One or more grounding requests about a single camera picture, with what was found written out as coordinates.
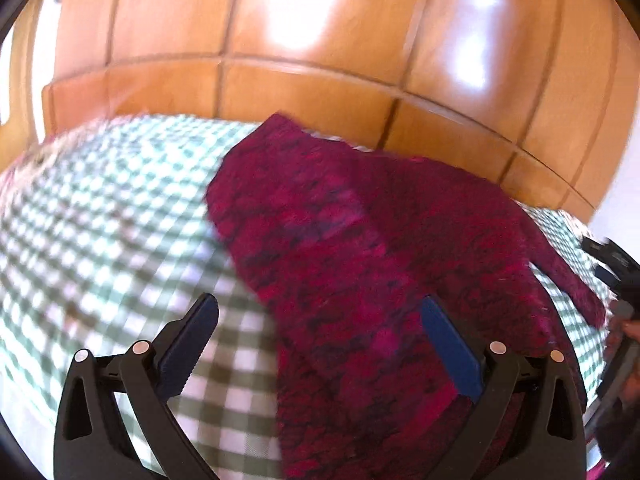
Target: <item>green gingham cloth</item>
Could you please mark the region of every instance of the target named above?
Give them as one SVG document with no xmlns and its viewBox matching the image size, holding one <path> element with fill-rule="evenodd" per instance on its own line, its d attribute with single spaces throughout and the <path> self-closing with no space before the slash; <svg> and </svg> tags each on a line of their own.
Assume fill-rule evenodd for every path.
<svg viewBox="0 0 640 480">
<path fill-rule="evenodd" d="M 0 368 L 51 429 L 78 349 L 124 352 L 211 292 L 220 322 L 169 406 L 223 480 L 281 477 L 274 325 L 236 277 L 203 202 L 222 157 L 256 126 L 190 116 L 116 120 L 96 126 L 15 193 L 0 216 Z M 564 217 L 526 210 L 606 299 Z M 554 301 L 593 398 L 604 332 L 532 270 Z M 159 470 L 126 396 L 118 403 L 142 462 Z"/>
</svg>

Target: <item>knit fabric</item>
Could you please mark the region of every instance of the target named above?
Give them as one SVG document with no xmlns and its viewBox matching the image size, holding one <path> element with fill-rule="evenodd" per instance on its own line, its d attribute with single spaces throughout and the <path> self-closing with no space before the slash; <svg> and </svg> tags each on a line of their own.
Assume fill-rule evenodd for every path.
<svg viewBox="0 0 640 480">
<path fill-rule="evenodd" d="M 455 439 L 459 396 L 420 326 L 438 294 L 487 340 L 572 345 L 529 264 L 604 323 L 596 295 L 496 185 L 424 158 L 363 153 L 276 115 L 234 147 L 209 219 L 278 335 L 278 436 L 287 478 L 422 478 Z M 506 445 L 514 396 L 481 471 Z"/>
</svg>

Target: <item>white wall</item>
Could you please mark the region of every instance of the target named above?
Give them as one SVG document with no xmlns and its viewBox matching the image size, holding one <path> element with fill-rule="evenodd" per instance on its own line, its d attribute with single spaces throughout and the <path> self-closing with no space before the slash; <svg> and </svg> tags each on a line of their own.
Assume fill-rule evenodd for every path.
<svg viewBox="0 0 640 480">
<path fill-rule="evenodd" d="M 14 44 L 14 28 L 15 25 L 12 25 L 0 46 L 0 126 L 6 124 L 11 114 L 9 68 L 11 67 L 11 49 Z"/>
<path fill-rule="evenodd" d="M 38 142 L 44 140 L 44 117 L 42 115 L 42 89 L 53 79 L 53 65 L 56 59 L 56 39 L 62 4 L 54 0 L 43 0 L 36 37 L 33 43 L 33 65 L 31 67 L 31 98 L 33 100 L 33 120 Z"/>
<path fill-rule="evenodd" d="M 640 101 L 625 155 L 589 227 L 640 262 Z"/>
</svg>

